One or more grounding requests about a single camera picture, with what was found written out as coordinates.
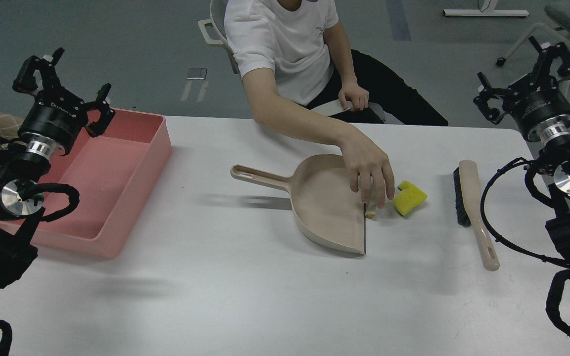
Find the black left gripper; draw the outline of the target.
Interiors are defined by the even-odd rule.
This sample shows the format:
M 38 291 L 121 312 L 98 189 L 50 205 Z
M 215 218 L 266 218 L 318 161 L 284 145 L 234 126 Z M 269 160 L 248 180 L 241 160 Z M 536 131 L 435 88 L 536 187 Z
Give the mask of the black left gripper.
M 104 84 L 97 91 L 96 99 L 87 103 L 74 94 L 65 93 L 56 73 L 56 64 L 64 53 L 60 47 L 52 55 L 30 56 L 13 80 L 13 90 L 35 99 L 18 129 L 18 137 L 27 139 L 32 134 L 47 137 L 57 143 L 61 155 L 68 155 L 83 126 L 86 125 L 90 137 L 104 135 L 115 117 L 115 110 L 108 101 L 110 83 Z M 97 111 L 98 120 L 88 123 L 88 115 L 83 111 Z

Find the person right hand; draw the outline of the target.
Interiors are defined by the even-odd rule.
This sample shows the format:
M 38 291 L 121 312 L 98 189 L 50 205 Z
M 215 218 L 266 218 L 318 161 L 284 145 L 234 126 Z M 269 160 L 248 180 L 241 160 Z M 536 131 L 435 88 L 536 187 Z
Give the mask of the person right hand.
M 394 197 L 394 173 L 389 157 L 368 136 L 346 123 L 337 136 L 352 192 L 362 203 L 383 208 Z

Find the person right forearm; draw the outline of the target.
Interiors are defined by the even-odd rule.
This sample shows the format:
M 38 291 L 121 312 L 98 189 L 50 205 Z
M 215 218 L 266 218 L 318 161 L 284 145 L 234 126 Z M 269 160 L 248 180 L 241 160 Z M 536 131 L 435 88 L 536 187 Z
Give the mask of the person right forearm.
M 242 77 L 256 123 L 293 139 L 342 146 L 361 133 L 351 124 L 308 110 L 278 93 L 274 72 L 256 68 Z

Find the person left hand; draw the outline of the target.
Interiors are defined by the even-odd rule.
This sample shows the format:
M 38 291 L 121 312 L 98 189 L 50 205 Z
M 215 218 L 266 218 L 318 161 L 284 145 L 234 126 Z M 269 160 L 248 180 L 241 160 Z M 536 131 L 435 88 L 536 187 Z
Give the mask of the person left hand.
M 355 80 L 342 80 L 338 99 L 343 111 L 363 111 L 369 108 L 369 92 Z

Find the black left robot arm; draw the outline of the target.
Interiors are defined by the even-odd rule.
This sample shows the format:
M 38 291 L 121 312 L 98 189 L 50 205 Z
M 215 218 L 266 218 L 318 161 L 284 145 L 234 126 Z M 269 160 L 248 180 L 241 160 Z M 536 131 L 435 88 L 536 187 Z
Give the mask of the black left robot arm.
M 16 136 L 0 136 L 0 291 L 18 281 L 38 257 L 30 242 L 41 222 L 73 212 L 80 194 L 71 185 L 40 183 L 54 155 L 65 156 L 82 130 L 104 134 L 115 110 L 104 84 L 93 101 L 85 102 L 62 86 L 56 65 L 65 50 L 42 58 L 30 56 L 13 81 L 13 90 L 29 94 L 34 104 Z

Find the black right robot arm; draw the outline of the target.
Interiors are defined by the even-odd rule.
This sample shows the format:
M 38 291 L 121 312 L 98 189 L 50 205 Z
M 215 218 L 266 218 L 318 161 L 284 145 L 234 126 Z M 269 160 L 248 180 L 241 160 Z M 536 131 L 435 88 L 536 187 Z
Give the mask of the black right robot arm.
M 529 42 L 538 53 L 532 71 L 506 88 L 493 87 L 487 77 L 479 73 L 481 86 L 473 102 L 484 118 L 494 125 L 500 124 L 505 116 L 511 116 L 522 138 L 527 142 L 539 142 L 542 147 L 538 158 L 516 158 L 497 171 L 482 192 L 479 214 L 497 242 L 563 268 L 552 279 L 545 311 L 550 322 L 570 337 L 570 325 L 563 320 L 560 311 L 564 286 L 570 281 L 570 104 L 559 87 L 570 81 L 570 50 L 563 42 L 539 44 L 532 36 Z M 487 219 L 485 201 L 489 189 L 498 178 L 520 166 L 525 168 L 527 191 L 556 214 L 546 221 L 545 229 L 559 258 L 521 248 L 498 234 Z

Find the person left forearm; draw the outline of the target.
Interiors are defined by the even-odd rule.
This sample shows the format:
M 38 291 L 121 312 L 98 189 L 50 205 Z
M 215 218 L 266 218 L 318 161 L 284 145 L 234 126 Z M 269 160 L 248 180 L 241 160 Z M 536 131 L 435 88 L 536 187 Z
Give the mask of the person left forearm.
M 323 33 L 323 41 L 330 50 L 331 61 L 339 72 L 342 88 L 354 89 L 357 85 L 351 46 L 346 30 L 338 20 L 333 26 L 327 27 Z

